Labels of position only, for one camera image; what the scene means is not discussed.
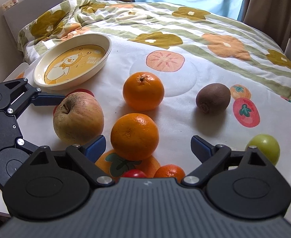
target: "floral blanket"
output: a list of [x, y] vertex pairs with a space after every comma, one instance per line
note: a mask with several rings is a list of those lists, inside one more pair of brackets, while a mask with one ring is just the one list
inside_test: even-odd
[[64, 0], [20, 31], [18, 48], [32, 63], [56, 44], [91, 32], [179, 47], [291, 101], [291, 61], [271, 38], [242, 22], [175, 4]]

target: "gray headboard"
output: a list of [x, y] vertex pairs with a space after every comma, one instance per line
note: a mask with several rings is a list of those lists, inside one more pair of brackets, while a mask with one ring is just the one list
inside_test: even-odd
[[37, 19], [63, 0], [23, 0], [3, 13], [11, 30], [14, 40], [17, 41], [19, 31], [28, 23]]

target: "cartoon character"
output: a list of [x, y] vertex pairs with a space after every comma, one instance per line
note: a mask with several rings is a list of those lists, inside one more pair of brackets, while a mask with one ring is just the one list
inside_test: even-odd
[[82, 57], [91, 54], [91, 52], [87, 52], [86, 55], [83, 55], [81, 53], [82, 49], [83, 48], [81, 47], [79, 49], [79, 52], [72, 53], [64, 57], [61, 62], [57, 63], [53, 68], [51, 68], [51, 70], [47, 73], [46, 78], [49, 81], [55, 81], [56, 79], [62, 77], [63, 75], [68, 75], [71, 66], [76, 65], [77, 67]]

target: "brown kiwi fruit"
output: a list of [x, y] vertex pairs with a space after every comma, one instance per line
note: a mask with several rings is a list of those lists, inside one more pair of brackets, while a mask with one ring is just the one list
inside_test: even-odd
[[230, 102], [230, 90], [220, 83], [203, 87], [196, 96], [196, 105], [204, 114], [224, 112]]

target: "gray ribbed surface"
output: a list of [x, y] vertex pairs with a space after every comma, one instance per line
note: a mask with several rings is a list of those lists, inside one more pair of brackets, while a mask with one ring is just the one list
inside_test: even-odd
[[96, 190], [79, 211], [52, 222], [12, 218], [0, 228], [0, 238], [291, 238], [283, 218], [239, 222], [211, 208], [199, 190], [171, 178], [148, 181], [121, 178]]

